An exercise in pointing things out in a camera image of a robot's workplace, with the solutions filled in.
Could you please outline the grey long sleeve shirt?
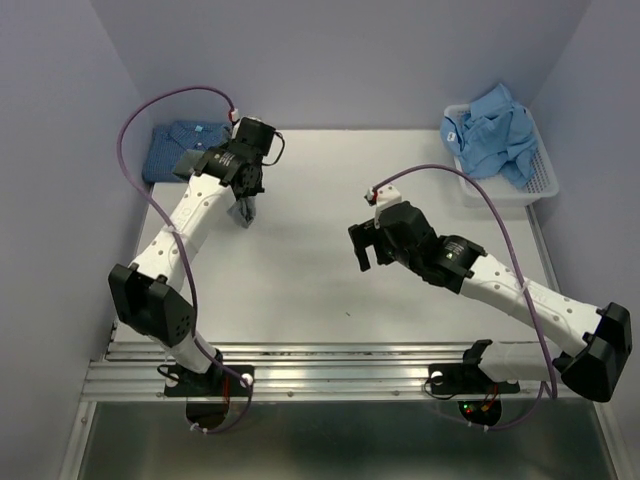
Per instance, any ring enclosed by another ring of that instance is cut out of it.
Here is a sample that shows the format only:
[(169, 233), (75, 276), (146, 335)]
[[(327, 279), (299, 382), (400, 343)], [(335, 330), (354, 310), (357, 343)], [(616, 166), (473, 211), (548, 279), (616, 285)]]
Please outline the grey long sleeve shirt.
[(174, 168), (187, 181), (208, 175), (214, 185), (230, 188), (233, 199), (226, 214), (240, 227), (248, 228), (256, 216), (255, 197), (263, 193), (262, 168), (257, 160), (233, 154), (219, 147), (206, 151), (187, 150)]

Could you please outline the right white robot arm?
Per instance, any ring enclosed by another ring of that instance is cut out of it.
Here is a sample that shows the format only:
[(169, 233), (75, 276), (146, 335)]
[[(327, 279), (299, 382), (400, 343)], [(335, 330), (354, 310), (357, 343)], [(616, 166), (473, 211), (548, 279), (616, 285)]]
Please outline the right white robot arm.
[(439, 235), (407, 201), (380, 209), (374, 218), (349, 227), (362, 271), (373, 248), (380, 265), (398, 263), (431, 286), (479, 301), (536, 329), (547, 342), (475, 341), (457, 364), (433, 364), (437, 395), (516, 393), (521, 381), (556, 379), (591, 401), (611, 400), (632, 352), (629, 311), (565, 297), (529, 279), (458, 235)]

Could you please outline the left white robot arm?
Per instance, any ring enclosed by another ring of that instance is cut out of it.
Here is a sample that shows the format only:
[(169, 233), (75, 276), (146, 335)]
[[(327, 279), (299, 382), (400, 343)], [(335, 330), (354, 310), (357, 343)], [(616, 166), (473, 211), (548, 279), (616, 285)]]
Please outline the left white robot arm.
[(119, 320), (174, 359), (160, 370), (171, 394), (184, 388), (189, 395), (211, 395), (234, 374), (199, 334), (197, 302), (181, 290), (195, 285), (191, 263), (222, 216), (242, 228), (253, 223), (256, 197), (264, 191), (264, 159), (280, 135), (257, 118), (243, 117), (221, 145), (186, 151), (174, 168), (186, 183), (179, 203), (161, 215), (164, 225), (150, 244), (108, 276)]

